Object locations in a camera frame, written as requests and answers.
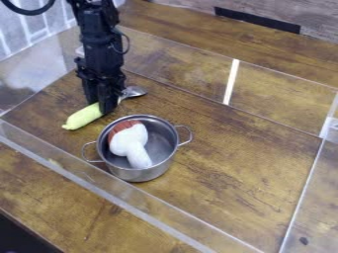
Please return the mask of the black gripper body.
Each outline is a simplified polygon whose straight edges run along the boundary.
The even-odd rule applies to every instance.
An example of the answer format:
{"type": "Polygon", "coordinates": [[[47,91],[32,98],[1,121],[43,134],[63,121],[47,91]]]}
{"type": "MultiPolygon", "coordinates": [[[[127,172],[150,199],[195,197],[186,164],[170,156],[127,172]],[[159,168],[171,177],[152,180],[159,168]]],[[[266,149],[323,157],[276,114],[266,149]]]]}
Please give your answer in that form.
{"type": "Polygon", "coordinates": [[[76,63],[76,76],[81,80],[84,89],[96,89],[103,83],[105,87],[124,88],[125,75],[121,71],[124,64],[123,41],[81,40],[83,56],[73,61],[76,63]]]}

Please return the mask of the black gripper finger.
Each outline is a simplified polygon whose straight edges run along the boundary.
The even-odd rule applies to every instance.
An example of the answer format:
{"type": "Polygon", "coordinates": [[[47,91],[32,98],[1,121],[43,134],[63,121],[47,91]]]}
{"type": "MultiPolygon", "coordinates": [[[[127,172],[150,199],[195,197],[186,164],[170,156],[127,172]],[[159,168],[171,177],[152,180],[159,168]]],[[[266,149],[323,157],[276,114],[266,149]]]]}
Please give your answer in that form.
{"type": "Polygon", "coordinates": [[[111,113],[117,107],[123,87],[117,83],[100,83],[97,85],[99,110],[103,115],[111,113]]]}
{"type": "Polygon", "coordinates": [[[95,80],[83,79],[81,87],[84,91],[84,96],[88,104],[97,102],[97,82],[95,80]]]}

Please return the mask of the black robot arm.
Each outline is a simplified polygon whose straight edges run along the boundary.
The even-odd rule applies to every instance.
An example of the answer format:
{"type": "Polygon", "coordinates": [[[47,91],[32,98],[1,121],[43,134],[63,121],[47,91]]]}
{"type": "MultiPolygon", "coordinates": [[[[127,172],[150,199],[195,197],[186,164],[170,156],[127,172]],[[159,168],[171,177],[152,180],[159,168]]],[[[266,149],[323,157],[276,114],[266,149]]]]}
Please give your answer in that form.
{"type": "Polygon", "coordinates": [[[67,0],[80,31],[84,57],[77,57],[76,76],[88,104],[97,103],[103,115],[112,112],[124,90],[124,51],[116,30],[119,11],[111,0],[67,0]]]}

